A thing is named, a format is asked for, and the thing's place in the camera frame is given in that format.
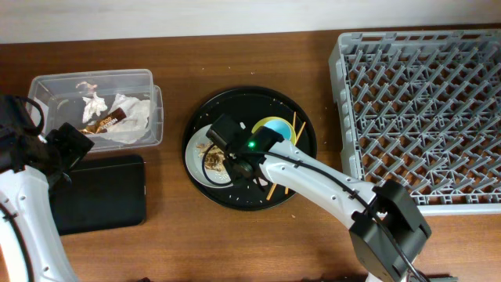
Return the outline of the light blue cup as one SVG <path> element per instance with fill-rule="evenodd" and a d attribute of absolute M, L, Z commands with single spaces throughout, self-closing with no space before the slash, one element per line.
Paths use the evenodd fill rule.
<path fill-rule="evenodd" d="M 279 133 L 280 135 L 283 136 L 284 139 L 291 140 L 291 137 L 293 136 L 292 130 L 290 129 L 290 126 L 287 121 L 272 119 L 270 121 L 265 122 L 264 126 Z"/>

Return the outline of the small white tissue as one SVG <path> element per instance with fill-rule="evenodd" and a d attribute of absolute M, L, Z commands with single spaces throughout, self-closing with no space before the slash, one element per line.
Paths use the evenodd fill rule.
<path fill-rule="evenodd" d="M 85 108 L 82 115 L 83 123 L 90 121 L 94 114 L 100 116 L 103 111 L 107 110 L 105 99 L 98 97 L 96 92 L 93 92 L 92 98 L 83 97 L 82 99 L 85 102 Z"/>

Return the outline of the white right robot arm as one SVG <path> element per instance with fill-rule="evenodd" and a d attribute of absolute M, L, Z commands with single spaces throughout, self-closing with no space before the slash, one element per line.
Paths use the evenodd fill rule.
<path fill-rule="evenodd" d="M 354 179 L 310 157 L 278 132 L 243 129 L 223 114 L 207 138 L 225 155 L 231 172 L 290 187 L 317 204 L 349 231 L 357 259 L 369 281 L 428 278 L 413 262 L 431 237 L 431 228 L 400 183 L 383 185 Z"/>

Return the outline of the gold brown snack wrapper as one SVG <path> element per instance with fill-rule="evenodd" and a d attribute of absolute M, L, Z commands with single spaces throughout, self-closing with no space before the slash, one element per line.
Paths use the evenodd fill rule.
<path fill-rule="evenodd" d="M 88 125 L 81 129 L 80 132 L 83 134 L 99 134 L 106 132 L 107 129 L 116 123 L 122 121 L 126 118 L 125 112 L 121 108 L 117 108 L 111 114 L 105 116 L 105 118 L 95 122 L 93 125 Z"/>

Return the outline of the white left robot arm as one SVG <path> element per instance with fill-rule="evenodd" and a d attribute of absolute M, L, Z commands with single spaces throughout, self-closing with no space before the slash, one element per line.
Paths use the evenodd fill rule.
<path fill-rule="evenodd" d="M 1 98 L 1 251 L 11 281 L 76 281 L 49 204 L 49 191 L 94 143 L 65 123 L 42 136 L 27 97 Z"/>

